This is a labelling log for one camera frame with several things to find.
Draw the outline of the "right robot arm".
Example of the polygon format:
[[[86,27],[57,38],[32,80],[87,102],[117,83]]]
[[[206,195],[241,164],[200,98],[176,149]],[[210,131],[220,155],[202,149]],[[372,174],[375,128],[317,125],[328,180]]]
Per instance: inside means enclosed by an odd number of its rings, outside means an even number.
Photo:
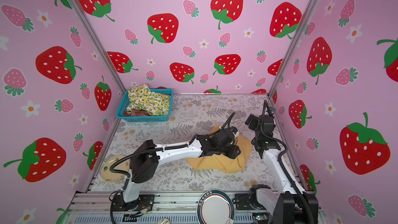
[[[287,168],[283,158],[287,146],[273,137],[274,117],[251,114],[245,124],[255,131],[252,144],[271,172],[279,193],[277,196],[265,186],[253,186],[251,202],[268,211],[269,224],[317,224],[318,200],[306,192]]]

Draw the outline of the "yellow skirt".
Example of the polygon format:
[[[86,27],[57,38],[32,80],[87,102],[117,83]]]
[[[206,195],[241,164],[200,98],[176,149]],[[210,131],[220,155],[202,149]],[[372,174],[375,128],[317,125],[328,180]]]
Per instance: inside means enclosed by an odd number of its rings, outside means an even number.
[[[203,143],[203,153],[198,158],[186,158],[186,161],[195,170],[219,170],[224,173],[237,173],[246,167],[252,144],[250,140],[239,135],[235,145],[240,150],[240,154],[235,159],[216,153],[217,144],[209,141]]]

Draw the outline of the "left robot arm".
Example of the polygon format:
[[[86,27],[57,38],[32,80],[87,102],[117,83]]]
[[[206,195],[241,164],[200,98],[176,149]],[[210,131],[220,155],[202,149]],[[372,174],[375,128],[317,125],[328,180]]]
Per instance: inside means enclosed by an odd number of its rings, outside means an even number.
[[[153,140],[145,141],[139,149],[120,159],[111,171],[126,176],[122,189],[124,203],[139,199],[143,183],[153,178],[158,167],[186,158],[211,157],[224,155],[235,159],[240,149],[235,144],[239,136],[236,127],[219,129],[207,135],[195,135],[191,140],[176,144],[154,144]]]

